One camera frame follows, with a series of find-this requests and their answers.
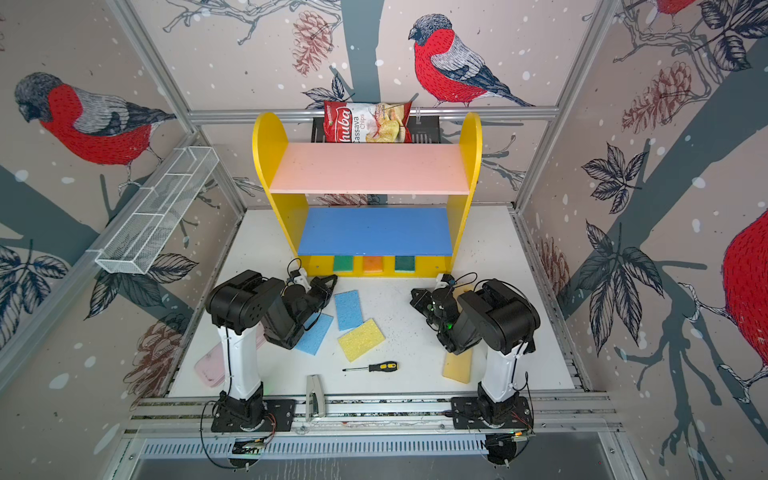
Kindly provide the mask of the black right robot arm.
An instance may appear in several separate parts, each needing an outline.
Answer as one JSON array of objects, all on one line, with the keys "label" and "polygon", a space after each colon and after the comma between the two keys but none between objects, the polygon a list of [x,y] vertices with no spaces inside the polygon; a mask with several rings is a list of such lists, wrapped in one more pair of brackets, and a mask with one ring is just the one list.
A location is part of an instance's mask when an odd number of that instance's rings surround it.
[{"label": "black right robot arm", "polygon": [[457,287],[452,276],[442,275],[433,289],[412,289],[410,305],[448,353],[462,354],[480,342],[488,346],[474,416],[489,425],[522,421],[529,405],[515,377],[521,357],[536,351],[539,313],[517,287],[503,280],[479,280],[459,295]]}]

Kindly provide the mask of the orange foam sponge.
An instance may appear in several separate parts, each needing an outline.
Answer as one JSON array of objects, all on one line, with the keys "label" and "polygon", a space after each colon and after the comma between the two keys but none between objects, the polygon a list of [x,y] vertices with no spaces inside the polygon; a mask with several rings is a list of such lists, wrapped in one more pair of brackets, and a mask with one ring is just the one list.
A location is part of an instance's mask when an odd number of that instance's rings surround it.
[{"label": "orange foam sponge", "polygon": [[379,274],[384,271],[382,256],[365,256],[363,258],[363,272],[365,274]]}]

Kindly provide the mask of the yellow cellulose sponge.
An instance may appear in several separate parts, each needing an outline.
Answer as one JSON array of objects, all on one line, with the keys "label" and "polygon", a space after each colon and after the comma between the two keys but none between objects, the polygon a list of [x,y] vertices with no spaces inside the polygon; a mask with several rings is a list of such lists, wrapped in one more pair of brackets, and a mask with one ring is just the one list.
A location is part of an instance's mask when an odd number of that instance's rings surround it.
[{"label": "yellow cellulose sponge", "polygon": [[338,339],[345,358],[354,362],[370,350],[384,342],[386,337],[373,319],[369,319],[357,328]]}]

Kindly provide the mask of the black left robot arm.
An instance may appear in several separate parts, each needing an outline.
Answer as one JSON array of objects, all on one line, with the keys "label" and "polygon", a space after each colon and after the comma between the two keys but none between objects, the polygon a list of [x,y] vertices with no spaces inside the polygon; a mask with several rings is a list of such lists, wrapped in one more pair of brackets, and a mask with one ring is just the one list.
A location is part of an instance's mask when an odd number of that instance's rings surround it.
[{"label": "black left robot arm", "polygon": [[338,276],[315,277],[299,283],[265,277],[254,270],[220,283],[208,295],[206,311],[218,328],[226,378],[218,405],[248,423],[263,417],[263,381],[257,363],[257,328],[267,342],[293,349],[305,333],[314,329],[330,303]]}]

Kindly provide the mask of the pale yellow sponge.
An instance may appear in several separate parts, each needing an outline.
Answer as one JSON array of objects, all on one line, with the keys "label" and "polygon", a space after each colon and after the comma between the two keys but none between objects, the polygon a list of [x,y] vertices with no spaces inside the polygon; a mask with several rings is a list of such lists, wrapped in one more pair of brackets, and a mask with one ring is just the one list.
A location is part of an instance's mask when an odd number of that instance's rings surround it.
[{"label": "pale yellow sponge", "polygon": [[468,384],[471,379],[473,351],[468,349],[460,354],[445,355],[442,377],[462,384]]}]

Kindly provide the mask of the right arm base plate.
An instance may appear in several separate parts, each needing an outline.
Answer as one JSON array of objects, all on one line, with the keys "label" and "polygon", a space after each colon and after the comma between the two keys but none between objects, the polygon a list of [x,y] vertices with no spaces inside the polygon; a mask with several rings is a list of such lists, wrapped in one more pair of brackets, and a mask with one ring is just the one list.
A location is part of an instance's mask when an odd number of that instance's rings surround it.
[{"label": "right arm base plate", "polygon": [[492,402],[489,397],[453,397],[445,412],[455,429],[516,429],[533,428],[533,410],[529,400],[515,393],[503,402]]}]

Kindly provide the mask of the light green foam sponge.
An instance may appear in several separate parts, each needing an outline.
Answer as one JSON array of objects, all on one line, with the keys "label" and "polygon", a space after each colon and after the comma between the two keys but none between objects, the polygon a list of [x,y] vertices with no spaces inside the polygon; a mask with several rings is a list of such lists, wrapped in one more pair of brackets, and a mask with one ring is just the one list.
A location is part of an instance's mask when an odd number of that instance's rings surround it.
[{"label": "light green foam sponge", "polygon": [[354,256],[335,256],[333,261],[334,272],[353,272],[354,271]]}]

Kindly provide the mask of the dark green scouring sponge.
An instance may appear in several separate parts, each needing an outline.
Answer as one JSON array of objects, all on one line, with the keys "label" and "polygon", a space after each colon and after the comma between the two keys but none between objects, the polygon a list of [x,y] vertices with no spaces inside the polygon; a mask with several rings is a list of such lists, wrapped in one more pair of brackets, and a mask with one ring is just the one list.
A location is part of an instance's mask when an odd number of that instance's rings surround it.
[{"label": "dark green scouring sponge", "polygon": [[415,258],[413,256],[396,256],[396,272],[414,272],[416,268]]}]

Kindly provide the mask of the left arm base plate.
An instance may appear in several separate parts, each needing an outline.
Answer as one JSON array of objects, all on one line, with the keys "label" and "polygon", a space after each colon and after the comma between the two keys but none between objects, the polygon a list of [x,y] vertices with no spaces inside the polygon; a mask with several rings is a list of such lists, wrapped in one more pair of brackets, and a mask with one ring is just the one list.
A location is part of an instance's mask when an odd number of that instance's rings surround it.
[{"label": "left arm base plate", "polygon": [[236,400],[224,396],[215,403],[211,431],[237,434],[288,432],[296,406],[293,399]]}]

